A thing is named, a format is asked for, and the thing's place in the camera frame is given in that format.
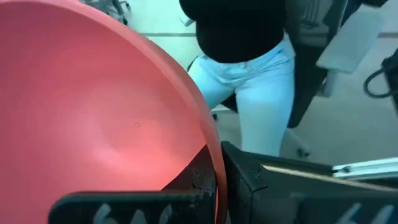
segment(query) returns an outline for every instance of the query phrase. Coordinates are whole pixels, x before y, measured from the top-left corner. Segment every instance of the jeans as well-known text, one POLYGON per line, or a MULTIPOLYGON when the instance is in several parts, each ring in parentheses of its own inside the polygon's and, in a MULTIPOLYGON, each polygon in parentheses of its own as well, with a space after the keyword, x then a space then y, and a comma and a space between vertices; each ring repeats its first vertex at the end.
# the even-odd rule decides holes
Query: jeans
POLYGON ((201 54, 189 74, 210 109, 236 94, 242 150, 279 156, 294 98, 294 51, 287 36, 247 62, 218 63, 201 54))

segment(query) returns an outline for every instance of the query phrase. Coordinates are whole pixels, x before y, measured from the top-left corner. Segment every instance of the white floor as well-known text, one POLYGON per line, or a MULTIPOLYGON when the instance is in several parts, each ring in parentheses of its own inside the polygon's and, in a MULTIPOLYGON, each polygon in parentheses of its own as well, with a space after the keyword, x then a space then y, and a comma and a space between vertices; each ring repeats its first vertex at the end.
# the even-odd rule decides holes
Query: white floor
MULTIPOLYGON (((391 0, 398 7, 398 0, 391 0)), ((168 52, 181 66, 199 52, 194 26, 184 27, 178 20, 178 0, 129 0, 127 14, 130 28, 147 36, 168 52)), ((398 31, 386 9, 388 31, 398 31)), ((398 39, 378 39, 352 75, 341 74, 331 98, 315 98, 299 127, 286 134, 282 156, 298 159, 295 150, 311 151, 308 160, 324 164, 344 164, 398 156, 398 115, 390 99, 373 100, 363 93, 363 81, 379 69, 382 60, 398 47, 398 39)), ((383 77, 372 84, 379 92, 387 91, 383 77)), ((240 145, 236 114, 221 115, 220 138, 240 145)))

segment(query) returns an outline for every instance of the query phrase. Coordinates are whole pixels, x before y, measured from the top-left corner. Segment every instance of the black plastic object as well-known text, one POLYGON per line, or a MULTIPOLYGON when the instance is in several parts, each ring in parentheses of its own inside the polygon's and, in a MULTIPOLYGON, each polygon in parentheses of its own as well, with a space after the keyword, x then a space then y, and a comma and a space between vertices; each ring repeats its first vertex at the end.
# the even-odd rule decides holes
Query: black plastic object
POLYGON ((393 93, 392 100, 398 113, 398 49, 391 57, 383 60, 382 67, 390 68, 386 69, 384 74, 387 78, 390 93, 393 93))
POLYGON ((210 224, 215 205, 215 173, 205 146, 162 191, 66 195, 52 207, 49 224, 210 224))
POLYGON ((250 154, 228 142, 222 147, 232 224, 398 221, 397 191, 334 179, 328 166, 250 154))

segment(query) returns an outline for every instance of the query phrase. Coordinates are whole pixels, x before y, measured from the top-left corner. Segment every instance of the woman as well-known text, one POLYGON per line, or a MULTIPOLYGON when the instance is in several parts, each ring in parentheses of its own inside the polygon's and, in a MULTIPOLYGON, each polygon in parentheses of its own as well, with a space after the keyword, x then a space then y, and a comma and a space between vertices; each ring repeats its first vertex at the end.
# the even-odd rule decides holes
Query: woman
POLYGON ((203 54, 190 76, 210 109, 233 93, 242 150, 278 156, 294 97, 294 52, 283 0, 180 0, 203 54))

